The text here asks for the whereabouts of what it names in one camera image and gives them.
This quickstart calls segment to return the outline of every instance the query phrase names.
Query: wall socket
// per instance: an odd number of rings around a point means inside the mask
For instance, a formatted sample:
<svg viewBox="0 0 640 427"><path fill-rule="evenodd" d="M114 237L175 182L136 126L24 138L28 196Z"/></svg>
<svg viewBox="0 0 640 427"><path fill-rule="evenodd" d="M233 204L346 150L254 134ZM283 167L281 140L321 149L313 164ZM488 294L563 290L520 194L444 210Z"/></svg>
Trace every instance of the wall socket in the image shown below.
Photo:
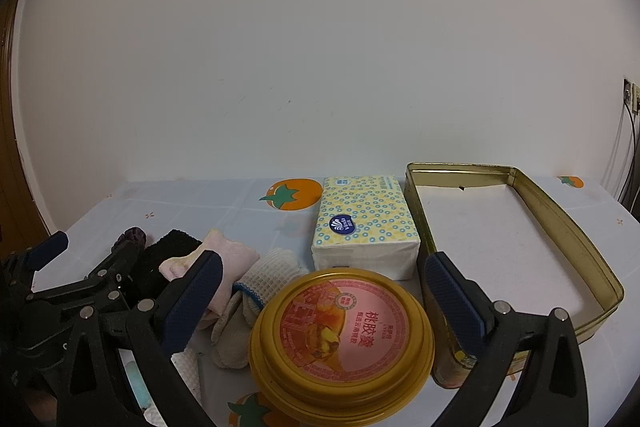
<svg viewBox="0 0 640 427"><path fill-rule="evenodd" d="M638 114L640 112L640 86L625 78L622 100L633 114Z"/></svg>

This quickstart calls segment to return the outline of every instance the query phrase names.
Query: brown door frame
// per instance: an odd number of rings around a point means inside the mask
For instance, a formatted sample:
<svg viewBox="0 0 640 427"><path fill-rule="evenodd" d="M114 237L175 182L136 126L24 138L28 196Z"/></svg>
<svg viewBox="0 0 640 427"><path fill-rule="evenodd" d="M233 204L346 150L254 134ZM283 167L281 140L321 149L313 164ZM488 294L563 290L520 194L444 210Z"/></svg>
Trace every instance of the brown door frame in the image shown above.
<svg viewBox="0 0 640 427"><path fill-rule="evenodd" d="M15 138L11 59L18 0L0 4L0 258L49 235L33 201Z"/></svg>

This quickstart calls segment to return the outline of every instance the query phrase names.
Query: blue logo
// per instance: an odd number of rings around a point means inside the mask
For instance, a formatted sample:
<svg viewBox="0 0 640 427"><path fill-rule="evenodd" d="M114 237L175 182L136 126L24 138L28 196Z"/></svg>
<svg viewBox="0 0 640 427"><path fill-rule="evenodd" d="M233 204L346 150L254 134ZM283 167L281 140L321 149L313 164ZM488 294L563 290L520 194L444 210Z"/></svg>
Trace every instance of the blue logo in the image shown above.
<svg viewBox="0 0 640 427"><path fill-rule="evenodd" d="M349 235L356 231L353 219L348 214L338 214L329 220L329 228L340 235Z"/></svg>

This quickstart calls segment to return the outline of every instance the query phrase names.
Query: pink label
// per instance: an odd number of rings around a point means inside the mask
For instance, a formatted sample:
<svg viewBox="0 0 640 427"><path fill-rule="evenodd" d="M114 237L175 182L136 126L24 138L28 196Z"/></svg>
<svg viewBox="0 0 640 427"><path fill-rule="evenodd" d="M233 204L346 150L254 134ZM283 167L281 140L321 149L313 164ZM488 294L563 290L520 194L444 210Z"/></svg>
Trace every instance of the pink label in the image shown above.
<svg viewBox="0 0 640 427"><path fill-rule="evenodd" d="M402 355L408 320L388 290L335 279L296 295L280 322L290 360L320 380L351 382L384 373Z"/></svg>

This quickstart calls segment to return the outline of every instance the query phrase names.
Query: pink cloth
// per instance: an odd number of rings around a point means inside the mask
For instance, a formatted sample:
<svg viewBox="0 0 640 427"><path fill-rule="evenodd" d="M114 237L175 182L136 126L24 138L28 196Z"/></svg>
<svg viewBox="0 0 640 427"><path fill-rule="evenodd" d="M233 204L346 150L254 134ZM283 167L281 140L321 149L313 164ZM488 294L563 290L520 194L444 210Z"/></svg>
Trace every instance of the pink cloth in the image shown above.
<svg viewBox="0 0 640 427"><path fill-rule="evenodd" d="M212 250L220 256L223 272L222 282L209 302L207 312L198 325L199 328L209 326L222 315L231 298L233 283L238 281L251 268L251 265L260 259L260 255L253 248L239 241L229 241L220 230L211 229L202 244L189 255L171 257L164 261L159 267L160 273L169 281L182 277L205 250Z"/></svg>

